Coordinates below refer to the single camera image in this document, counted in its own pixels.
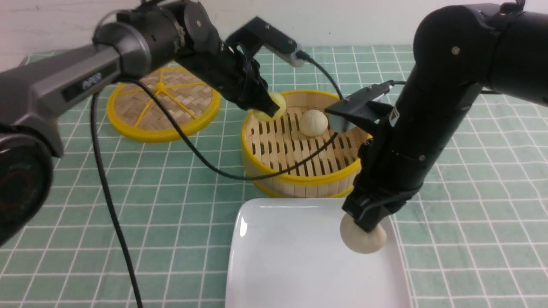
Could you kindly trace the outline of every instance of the black robotic arm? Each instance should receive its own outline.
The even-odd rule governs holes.
[[[370,101],[388,82],[327,109],[331,123],[346,120],[373,135],[360,148],[362,170],[342,207],[363,230],[421,189],[482,88],[548,106],[548,15],[524,12],[523,4],[432,12],[416,31],[416,64],[394,108]]]

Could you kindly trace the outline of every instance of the bamboo steamer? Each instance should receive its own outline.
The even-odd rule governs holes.
[[[163,67],[141,80],[168,109],[186,135],[205,128],[217,115],[220,94],[183,67]],[[180,139],[162,110],[137,85],[120,84],[107,102],[107,116],[122,135],[141,142]]]
[[[339,97],[315,90],[281,93],[287,112],[272,122],[260,122],[252,113],[244,120],[242,137],[243,165],[250,176],[271,174],[295,165],[314,153],[334,132],[328,128],[321,136],[307,137],[299,132],[299,119],[310,109],[324,111]],[[254,181],[254,185],[272,197],[343,197],[352,191],[354,177],[361,169],[359,146],[370,136],[354,128],[339,134],[333,144],[318,156],[290,172],[275,178]]]

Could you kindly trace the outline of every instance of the square white plate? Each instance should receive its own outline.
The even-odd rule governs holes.
[[[226,308],[411,308],[390,219],[373,254],[346,247],[342,198],[264,198],[239,211],[230,252]]]

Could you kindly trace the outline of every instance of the bamboo steamer lid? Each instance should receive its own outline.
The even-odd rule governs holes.
[[[163,67],[141,81],[156,94],[186,135],[206,127],[219,111],[219,93],[183,67]],[[134,84],[120,84],[114,89],[107,102],[107,116],[117,131],[136,141],[180,139],[162,110]]]

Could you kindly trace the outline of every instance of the white wall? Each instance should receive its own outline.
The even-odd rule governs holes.
[[[138,1],[0,0],[0,70],[16,65],[25,54],[87,44],[105,13],[134,7]],[[482,2],[506,1],[202,0],[223,37],[258,15],[303,45],[409,44],[429,12]],[[548,13],[548,1],[527,0],[526,9]]]

